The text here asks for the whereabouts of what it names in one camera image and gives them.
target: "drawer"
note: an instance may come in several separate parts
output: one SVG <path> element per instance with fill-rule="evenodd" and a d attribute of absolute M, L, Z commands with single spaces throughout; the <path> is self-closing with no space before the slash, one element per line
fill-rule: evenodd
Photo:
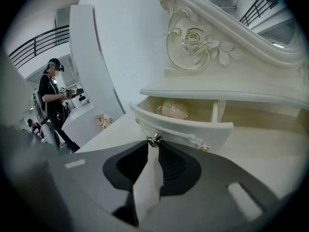
<path fill-rule="evenodd" d="M 166 101 L 181 103 L 186 107 L 188 117 L 177 119 L 162 115 L 159 108 Z M 212 153 L 223 146 L 233 129 L 232 122 L 220 123 L 225 108 L 224 101 L 149 96 L 130 107 L 146 135 L 158 132 L 163 140 Z"/>

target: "black t-shirt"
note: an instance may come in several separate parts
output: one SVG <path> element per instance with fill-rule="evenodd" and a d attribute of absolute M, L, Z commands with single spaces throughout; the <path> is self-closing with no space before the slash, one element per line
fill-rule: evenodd
<path fill-rule="evenodd" d="M 39 125 L 39 123 L 34 123 L 34 126 L 31 127 L 31 130 L 33 134 L 37 135 L 38 138 L 40 138 L 41 126 Z"/>
<path fill-rule="evenodd" d="M 48 118 L 52 122 L 55 129 L 61 128 L 68 116 L 64 107 L 62 106 L 61 101 L 55 100 L 51 102 L 43 102 L 42 100 L 44 95 L 59 94 L 57 85 L 52 82 L 48 74 L 44 74 L 41 77 L 39 93 L 41 96 L 42 109 L 47 112 Z"/>

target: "metal railing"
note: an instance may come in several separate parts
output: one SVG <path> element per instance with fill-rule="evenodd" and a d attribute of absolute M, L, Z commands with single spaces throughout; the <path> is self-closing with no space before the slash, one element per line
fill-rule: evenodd
<path fill-rule="evenodd" d="M 69 41 L 69 25 L 62 26 L 47 32 L 41 33 L 38 36 L 28 40 L 16 50 L 14 50 L 9 57 L 13 64 L 19 69 L 29 60 L 37 55 Z"/>
<path fill-rule="evenodd" d="M 256 0 L 247 13 L 240 19 L 240 22 L 246 26 L 249 26 L 255 19 L 261 17 L 261 15 L 268 9 L 272 9 L 282 0 Z"/>

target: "person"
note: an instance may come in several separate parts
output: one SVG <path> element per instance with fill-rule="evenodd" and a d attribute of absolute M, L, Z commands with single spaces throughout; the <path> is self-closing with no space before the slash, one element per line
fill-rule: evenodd
<path fill-rule="evenodd" d="M 28 122 L 28 126 L 31 128 L 34 135 L 38 136 L 40 140 L 44 138 L 42 127 L 40 126 L 39 123 L 34 123 L 31 118 L 28 119 L 27 122 Z"/>
<path fill-rule="evenodd" d="M 59 93 L 57 85 L 52 81 L 52 78 L 55 77 L 56 70 L 60 70 L 60 62 L 57 58 L 52 58 L 49 60 L 46 70 L 40 79 L 39 94 L 41 96 L 42 109 L 47 113 L 54 127 L 53 129 L 59 133 L 71 150 L 75 152 L 79 149 L 79 146 L 61 129 L 68 117 L 68 113 L 61 101 L 70 99 L 72 92 L 66 90 L 64 93 Z"/>

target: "ceiling light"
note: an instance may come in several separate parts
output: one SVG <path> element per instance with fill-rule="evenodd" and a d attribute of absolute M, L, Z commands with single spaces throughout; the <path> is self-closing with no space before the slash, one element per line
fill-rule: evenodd
<path fill-rule="evenodd" d="M 277 47 L 280 47 L 280 48 L 284 48 L 284 46 L 279 45 L 279 44 L 276 44 L 276 43 L 273 43 L 273 45 L 275 45 L 275 46 L 277 46 Z"/>

